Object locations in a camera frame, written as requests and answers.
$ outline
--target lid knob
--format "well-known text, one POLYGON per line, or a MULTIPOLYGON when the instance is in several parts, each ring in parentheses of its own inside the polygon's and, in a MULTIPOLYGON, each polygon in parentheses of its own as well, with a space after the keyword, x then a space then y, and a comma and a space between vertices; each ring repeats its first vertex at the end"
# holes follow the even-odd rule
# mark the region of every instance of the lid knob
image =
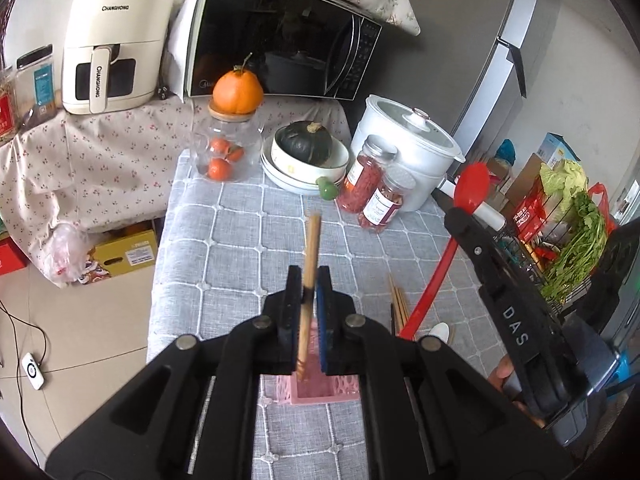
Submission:
POLYGON ((402 118, 408 123, 412 124, 416 128, 420 128, 421 130, 430 131, 430 127, 428 122, 431 121, 428 113, 420 110, 420 108, 414 108, 411 114, 403 114, 402 118))

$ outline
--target table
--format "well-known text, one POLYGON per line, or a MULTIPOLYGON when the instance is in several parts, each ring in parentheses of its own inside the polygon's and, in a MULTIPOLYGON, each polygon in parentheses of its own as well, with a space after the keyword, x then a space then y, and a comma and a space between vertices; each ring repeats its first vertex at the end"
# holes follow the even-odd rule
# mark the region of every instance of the table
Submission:
MULTIPOLYGON (((334 100, 266 96, 256 114, 265 134, 322 117, 332 132, 349 135, 334 100)), ((43 247, 62 222, 101 233, 161 217, 178 156, 190 145, 192 130, 211 120, 207 98, 181 103, 172 96, 98 115, 60 110, 0 146, 0 216, 39 270, 43 247)))
MULTIPOLYGON (((447 241, 443 212, 433 200, 399 215, 380 235, 363 231, 335 202, 276 188, 262 174, 215 184, 178 159, 152 289, 147 359, 173 339, 228 333, 260 313, 281 290, 290 264, 303 263, 303 218, 322 212, 320 265, 356 310, 390 325, 388 274, 414 306, 447 241)), ((454 327, 452 347, 486 375, 504 349, 477 294, 461 251, 419 334, 438 321, 454 327)), ((287 406, 274 402, 274 378, 263 377, 256 418, 254 478, 293 480, 367 477, 359 402, 287 406)))

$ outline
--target red ladle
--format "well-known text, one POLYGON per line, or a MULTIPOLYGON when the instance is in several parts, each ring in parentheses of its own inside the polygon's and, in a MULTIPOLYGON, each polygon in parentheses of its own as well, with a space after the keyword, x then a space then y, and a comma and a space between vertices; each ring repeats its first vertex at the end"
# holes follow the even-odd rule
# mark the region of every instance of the red ladle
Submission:
MULTIPOLYGON (((478 206, 484 202, 489 195, 489 170, 486 164, 482 162, 476 162, 469 165, 460 174, 458 183, 456 184, 456 190, 453 192, 453 205, 464 209, 470 215, 478 209, 478 206)), ((414 311, 409 316, 406 324, 400 331, 400 337, 404 339, 413 340, 414 335, 420 323, 427 315, 431 304, 433 303, 436 294, 442 286, 444 277, 447 275, 447 271, 451 266, 453 257, 456 254, 458 248, 458 242, 453 238, 449 239, 447 247, 442 253, 442 257, 438 262, 438 266, 429 281, 429 285, 424 289, 418 304, 415 306, 414 311)))

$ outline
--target green ceramic knob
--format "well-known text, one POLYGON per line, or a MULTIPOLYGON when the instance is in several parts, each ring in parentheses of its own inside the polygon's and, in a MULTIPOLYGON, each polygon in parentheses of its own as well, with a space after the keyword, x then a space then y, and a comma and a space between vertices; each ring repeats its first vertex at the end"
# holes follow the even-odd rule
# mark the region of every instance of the green ceramic knob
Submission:
POLYGON ((321 176, 316 180, 316 184, 318 184, 318 189, 320 190, 320 198, 323 200, 334 200, 338 196, 338 186, 327 177, 321 176))

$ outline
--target jar of goji berries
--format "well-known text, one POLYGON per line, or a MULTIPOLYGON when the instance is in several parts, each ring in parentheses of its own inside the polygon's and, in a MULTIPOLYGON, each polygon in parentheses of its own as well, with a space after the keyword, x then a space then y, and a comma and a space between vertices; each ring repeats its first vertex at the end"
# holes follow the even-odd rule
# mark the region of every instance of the jar of goji berries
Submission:
POLYGON ((411 173, 397 164, 389 166, 382 182, 358 215, 360 227, 382 232, 402 207, 404 196, 414 187, 415 180, 411 173))
POLYGON ((338 206, 349 213, 362 211, 382 180, 385 168, 396 158, 398 149, 380 136, 370 135, 364 141, 347 176, 344 177, 338 206))

